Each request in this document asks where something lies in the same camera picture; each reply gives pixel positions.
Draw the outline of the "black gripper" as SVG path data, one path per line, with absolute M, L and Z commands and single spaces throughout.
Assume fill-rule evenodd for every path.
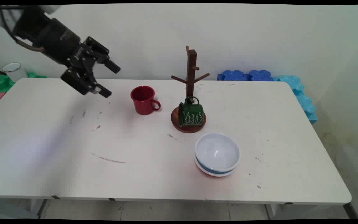
M 104 65 L 113 73 L 117 74 L 121 68 L 111 61 L 108 48 L 92 37 L 88 37 L 81 42 L 81 39 L 68 27 L 56 18 L 49 18 L 45 14 L 41 15 L 41 31 L 38 33 L 38 47 L 42 47 L 42 53 L 60 65 L 71 67 L 71 59 L 80 48 L 87 47 L 85 55 L 93 58 L 96 63 Z M 82 95 L 93 93 L 105 98 L 111 96 L 112 92 L 99 84 L 94 77 L 87 73 L 77 72 L 75 69 L 67 69 L 61 79 L 74 88 Z

